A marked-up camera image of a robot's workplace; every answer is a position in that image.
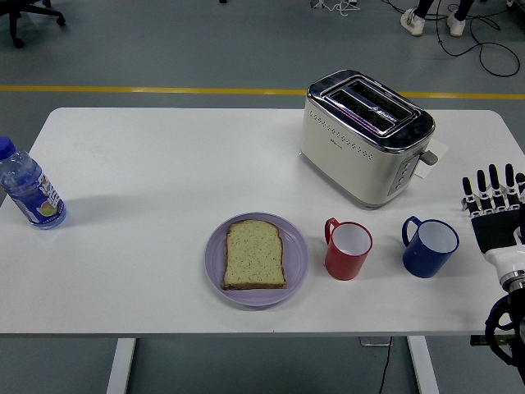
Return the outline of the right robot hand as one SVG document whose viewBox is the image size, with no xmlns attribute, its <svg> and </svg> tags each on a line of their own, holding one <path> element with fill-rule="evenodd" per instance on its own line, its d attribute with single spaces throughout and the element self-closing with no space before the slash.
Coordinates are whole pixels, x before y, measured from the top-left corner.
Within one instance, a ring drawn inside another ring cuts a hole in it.
<svg viewBox="0 0 525 394">
<path fill-rule="evenodd" d="M 463 209 L 468 211 L 479 250 L 495 267 L 498 280 L 509 291 L 524 279 L 524 174 L 510 163 L 504 182 L 494 164 L 477 172 L 477 189 L 462 180 Z"/>
</svg>

